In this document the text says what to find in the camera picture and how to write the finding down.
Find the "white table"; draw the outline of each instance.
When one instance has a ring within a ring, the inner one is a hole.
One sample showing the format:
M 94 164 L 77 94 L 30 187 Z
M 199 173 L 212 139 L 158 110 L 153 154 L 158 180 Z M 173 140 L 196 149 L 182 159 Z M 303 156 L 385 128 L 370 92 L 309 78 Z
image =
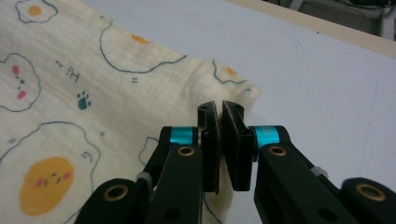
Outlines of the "white table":
M 396 190 L 396 44 L 260 1 L 233 1 L 243 7 L 84 0 L 137 35 L 226 63 L 259 85 L 247 124 L 285 126 L 337 187 L 363 176 Z M 261 223 L 252 187 L 235 193 L 227 223 Z

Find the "white cloth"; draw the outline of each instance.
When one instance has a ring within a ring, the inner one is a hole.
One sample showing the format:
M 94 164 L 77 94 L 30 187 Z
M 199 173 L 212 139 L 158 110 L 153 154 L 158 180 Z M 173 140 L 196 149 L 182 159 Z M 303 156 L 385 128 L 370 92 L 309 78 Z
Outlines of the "white cloth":
M 0 87 L 3 224 L 73 222 L 100 184 L 135 179 L 162 126 L 196 126 L 197 106 L 212 100 L 249 110 L 260 93 L 232 68 L 126 32 L 78 0 L 0 1 Z M 220 184 L 204 223 L 225 218 L 224 172 Z

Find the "paw print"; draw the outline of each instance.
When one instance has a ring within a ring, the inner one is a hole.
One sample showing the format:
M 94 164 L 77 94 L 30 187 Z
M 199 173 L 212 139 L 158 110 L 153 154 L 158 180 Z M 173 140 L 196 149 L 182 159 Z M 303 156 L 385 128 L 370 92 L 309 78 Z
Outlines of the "paw print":
M 88 108 L 88 106 L 91 106 L 91 102 L 88 101 L 89 97 L 90 97 L 90 95 L 85 94 L 85 91 L 83 91 L 81 94 L 77 94 L 78 108 L 80 110 L 85 110 Z

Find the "patterned fabric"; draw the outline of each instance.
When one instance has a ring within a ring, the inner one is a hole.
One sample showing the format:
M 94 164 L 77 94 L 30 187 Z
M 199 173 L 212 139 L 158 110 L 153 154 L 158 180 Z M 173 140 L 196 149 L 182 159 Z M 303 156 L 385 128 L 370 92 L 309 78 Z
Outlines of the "patterned fabric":
M 3 224 L 74 222 L 100 184 L 135 179 L 162 126 L 196 126 L 197 106 L 212 100 L 249 110 L 260 93 L 232 68 L 126 32 L 78 0 L 0 1 L 0 87 Z M 220 184 L 205 195 L 204 223 L 226 216 L 226 174 Z

